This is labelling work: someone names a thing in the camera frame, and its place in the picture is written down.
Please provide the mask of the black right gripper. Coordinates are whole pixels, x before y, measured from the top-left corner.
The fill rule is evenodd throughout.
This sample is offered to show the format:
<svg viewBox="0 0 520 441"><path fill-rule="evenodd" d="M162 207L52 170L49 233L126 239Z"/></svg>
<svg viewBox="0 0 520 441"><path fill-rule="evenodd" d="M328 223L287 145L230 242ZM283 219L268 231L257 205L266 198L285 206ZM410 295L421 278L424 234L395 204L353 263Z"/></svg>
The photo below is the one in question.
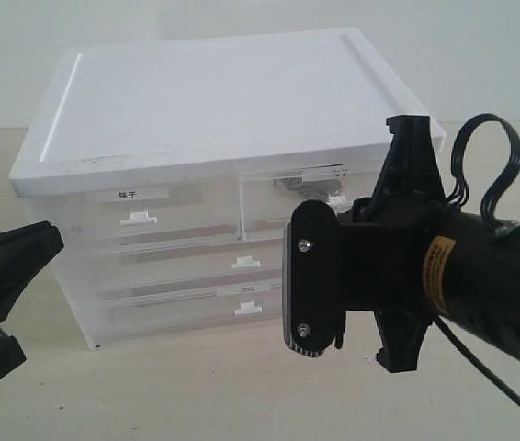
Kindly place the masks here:
<svg viewBox="0 0 520 441"><path fill-rule="evenodd" d="M375 312L382 347L377 362L389 373L418 368L431 325L423 300L421 265L431 229L446 210L431 119L387 118L391 144L372 197L359 198L339 215L341 292L336 319L349 311Z"/></svg>

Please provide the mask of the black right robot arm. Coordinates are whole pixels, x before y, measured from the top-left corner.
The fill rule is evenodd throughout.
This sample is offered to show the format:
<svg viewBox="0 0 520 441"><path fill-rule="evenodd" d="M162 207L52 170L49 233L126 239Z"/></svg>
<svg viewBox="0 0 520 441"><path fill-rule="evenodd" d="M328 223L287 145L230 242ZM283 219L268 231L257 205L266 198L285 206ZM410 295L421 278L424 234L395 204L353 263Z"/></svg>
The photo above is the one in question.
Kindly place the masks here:
<svg viewBox="0 0 520 441"><path fill-rule="evenodd" d="M501 126L509 156L470 214L464 155L486 123ZM445 191L429 118L387 125L392 142L374 192L340 220L342 311L374 314L378 361L392 373L415 370L428 327L449 322L520 361L520 222L496 215L520 172L520 136L496 115L469 119L454 140L454 186Z"/></svg>

